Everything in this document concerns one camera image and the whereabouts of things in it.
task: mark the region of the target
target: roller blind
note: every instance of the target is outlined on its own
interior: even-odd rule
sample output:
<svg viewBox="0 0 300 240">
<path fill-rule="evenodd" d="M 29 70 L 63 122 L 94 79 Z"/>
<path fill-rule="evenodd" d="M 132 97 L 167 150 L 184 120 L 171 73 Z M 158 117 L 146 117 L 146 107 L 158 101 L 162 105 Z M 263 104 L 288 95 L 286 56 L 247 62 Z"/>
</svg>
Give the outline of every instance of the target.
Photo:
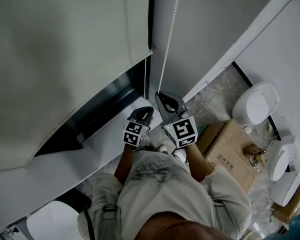
<svg viewBox="0 0 300 240">
<path fill-rule="evenodd" d="M 0 169 L 150 55 L 149 0 L 0 0 Z"/>
</svg>

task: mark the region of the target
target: fiducial marker cube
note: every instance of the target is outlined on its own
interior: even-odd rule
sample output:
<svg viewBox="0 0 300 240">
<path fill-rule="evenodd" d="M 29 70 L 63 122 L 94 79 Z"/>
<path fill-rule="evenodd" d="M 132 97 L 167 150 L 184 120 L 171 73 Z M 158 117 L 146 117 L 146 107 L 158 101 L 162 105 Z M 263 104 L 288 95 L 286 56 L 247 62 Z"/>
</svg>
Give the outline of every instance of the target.
<svg viewBox="0 0 300 240">
<path fill-rule="evenodd" d="M 177 149 L 195 143 L 198 139 L 198 131 L 193 116 L 167 124 L 163 126 L 163 129 Z"/>
<path fill-rule="evenodd" d="M 123 127 L 122 141 L 138 147 L 147 137 L 149 126 L 127 120 Z"/>
</svg>

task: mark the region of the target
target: blind cord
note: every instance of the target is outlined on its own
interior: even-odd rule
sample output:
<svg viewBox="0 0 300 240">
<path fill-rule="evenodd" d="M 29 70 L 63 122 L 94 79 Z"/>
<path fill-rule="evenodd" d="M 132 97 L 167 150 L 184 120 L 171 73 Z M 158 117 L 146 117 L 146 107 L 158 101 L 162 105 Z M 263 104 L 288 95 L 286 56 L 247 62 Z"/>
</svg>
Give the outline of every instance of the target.
<svg viewBox="0 0 300 240">
<path fill-rule="evenodd" d="M 174 30 L 174 25 L 175 25 L 175 20 L 176 20 L 178 3 L 179 3 L 179 0 L 175 0 L 174 8 L 173 8 L 172 20 L 171 20 L 171 26 L 170 26 L 170 31 L 169 31 L 168 41 L 167 41 L 167 44 L 166 44 L 166 50 L 165 50 L 163 65 L 162 65 L 162 71 L 161 71 L 161 77 L 160 77 L 160 82 L 159 82 L 159 87 L 158 87 L 158 93 L 160 92 L 162 78 L 164 76 L 164 71 L 165 71 L 165 67 L 166 67 L 168 52 L 169 52 L 169 48 L 170 48 L 171 36 L 172 36 L 172 32 Z"/>
<path fill-rule="evenodd" d="M 147 58 L 144 59 L 144 89 L 143 89 L 144 99 L 146 99 L 146 77 L 147 77 Z"/>
</svg>

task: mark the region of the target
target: gray speckled floor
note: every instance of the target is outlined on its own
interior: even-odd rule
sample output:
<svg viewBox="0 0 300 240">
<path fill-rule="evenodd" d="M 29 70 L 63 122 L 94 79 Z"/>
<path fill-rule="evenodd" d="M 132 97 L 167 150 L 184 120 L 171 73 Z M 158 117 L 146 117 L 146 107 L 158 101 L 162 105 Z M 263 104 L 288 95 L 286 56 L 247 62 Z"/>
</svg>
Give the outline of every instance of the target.
<svg viewBox="0 0 300 240">
<path fill-rule="evenodd" d="M 230 65 L 202 91 L 189 100 L 186 105 L 195 118 L 199 134 L 208 124 L 232 118 L 232 108 L 235 102 L 248 88 L 249 86 L 241 75 Z M 269 121 L 265 120 L 252 128 L 250 136 L 259 147 L 265 148 L 268 143 L 267 140 L 274 136 L 273 131 L 266 131 L 268 123 Z M 151 144 L 156 148 L 161 144 L 165 144 L 169 153 L 175 149 L 174 144 L 165 135 L 160 126 L 150 132 L 144 143 L 145 145 Z M 96 176 L 101 172 L 113 174 L 120 158 L 121 156 L 119 155 L 91 177 L 80 183 L 76 189 L 91 197 L 92 182 Z M 273 202 L 269 193 L 272 186 L 273 183 L 269 180 L 266 172 L 261 170 L 248 192 L 252 207 L 250 227 L 254 230 L 253 224 L 257 223 L 261 228 L 260 233 L 264 233 L 265 236 L 276 232 L 281 225 L 276 221 L 270 222 L 270 207 Z"/>
</svg>

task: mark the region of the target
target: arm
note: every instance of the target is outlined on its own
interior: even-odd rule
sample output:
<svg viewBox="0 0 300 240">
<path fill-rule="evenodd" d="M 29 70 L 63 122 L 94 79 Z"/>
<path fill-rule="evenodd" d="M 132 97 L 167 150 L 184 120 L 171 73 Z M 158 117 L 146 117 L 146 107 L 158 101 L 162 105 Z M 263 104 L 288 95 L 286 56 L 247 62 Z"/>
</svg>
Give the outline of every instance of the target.
<svg viewBox="0 0 300 240">
<path fill-rule="evenodd" d="M 186 159 L 188 160 L 191 176 L 197 181 L 202 182 L 213 170 L 199 151 L 197 145 L 192 143 L 185 148 Z"/>
<path fill-rule="evenodd" d="M 130 173 L 130 169 L 132 166 L 132 157 L 133 157 L 132 146 L 125 144 L 122 157 L 120 159 L 118 167 L 114 172 L 114 176 L 118 179 L 118 181 L 122 185 L 125 184 L 126 179 Z"/>
</svg>

